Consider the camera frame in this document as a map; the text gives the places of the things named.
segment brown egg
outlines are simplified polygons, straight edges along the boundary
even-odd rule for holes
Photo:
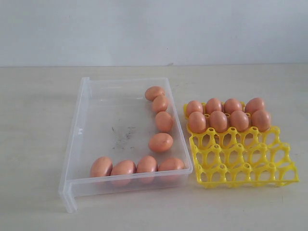
[[[202,133],[206,130],[205,116],[200,112],[193,112],[188,117],[188,127],[193,133]]]
[[[166,159],[163,163],[158,167],[158,171],[170,171],[170,170],[180,170],[184,168],[184,163],[178,158],[171,157]],[[178,179],[177,176],[162,176],[160,179],[165,182],[171,182]]]
[[[173,138],[167,133],[157,133],[149,141],[149,148],[156,153],[168,151],[173,144]]]
[[[225,132],[228,129],[228,120],[223,112],[212,112],[209,121],[210,127],[215,129],[216,132]]]
[[[246,131],[249,128],[249,118],[243,111],[232,112],[229,117],[230,125],[238,132]]]
[[[144,94],[145,98],[149,101],[153,101],[159,95],[165,95],[165,90],[159,86],[150,87]]]
[[[251,116],[251,125],[257,127],[259,131],[266,131],[271,126],[271,116],[265,110],[258,110]]]
[[[142,158],[137,164],[137,173],[142,172],[156,172],[157,162],[154,157],[147,155]],[[139,179],[142,183],[149,184],[154,180],[154,177],[145,177]]]
[[[203,114],[203,106],[202,104],[197,101],[197,100],[193,100],[193,101],[190,101],[188,104],[187,104],[187,107],[186,107],[186,116],[189,117],[191,113],[193,112],[200,112]]]
[[[224,105],[225,113],[231,114],[234,111],[242,111],[243,106],[237,99],[228,99]]]
[[[257,110],[264,110],[264,109],[265,109],[265,103],[264,100],[261,98],[253,98],[245,106],[245,112],[251,115]]]
[[[111,171],[111,176],[114,175],[126,175],[126,174],[133,174],[136,173],[136,165],[131,160],[123,160],[119,162]],[[125,180],[114,180],[112,184],[114,186],[120,187],[127,185],[131,179]]]
[[[222,104],[219,99],[212,98],[205,105],[205,112],[211,114],[213,111],[222,111]]]
[[[169,100],[164,95],[157,96],[152,103],[152,111],[155,113],[163,112],[167,110]]]
[[[107,156],[100,157],[94,161],[90,170],[90,176],[91,177],[110,176],[112,167],[113,167],[112,160],[109,157]]]
[[[173,126],[173,118],[168,112],[159,112],[155,116],[155,123],[161,132],[169,132]]]

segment white wall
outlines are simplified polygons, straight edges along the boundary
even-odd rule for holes
[[[308,62],[308,0],[0,0],[0,66]]]

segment white table surface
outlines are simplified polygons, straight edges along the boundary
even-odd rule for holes
[[[80,197],[68,214],[57,190],[82,77],[168,77],[182,127],[190,100],[261,96],[301,182],[205,190],[192,173],[182,188]],[[308,64],[0,68],[0,80],[1,231],[308,228]]]

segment egg tray cell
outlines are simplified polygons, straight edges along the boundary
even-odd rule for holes
[[[299,182],[295,162],[289,156],[290,145],[280,141],[279,127],[272,126],[265,132],[257,127],[245,132],[229,127],[223,133],[208,128],[197,134],[187,125],[187,130],[191,134],[189,143],[197,181],[205,188],[284,186]]]

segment yellow plastic egg holder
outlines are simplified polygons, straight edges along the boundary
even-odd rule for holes
[[[187,125],[187,130],[191,134],[189,143],[197,181],[205,188],[284,186],[299,182],[297,168],[289,156],[290,145],[280,141],[279,127],[272,126],[265,132],[257,127],[245,132],[230,127],[223,133],[208,128],[198,134]],[[283,154],[279,160],[275,159],[277,153]]]

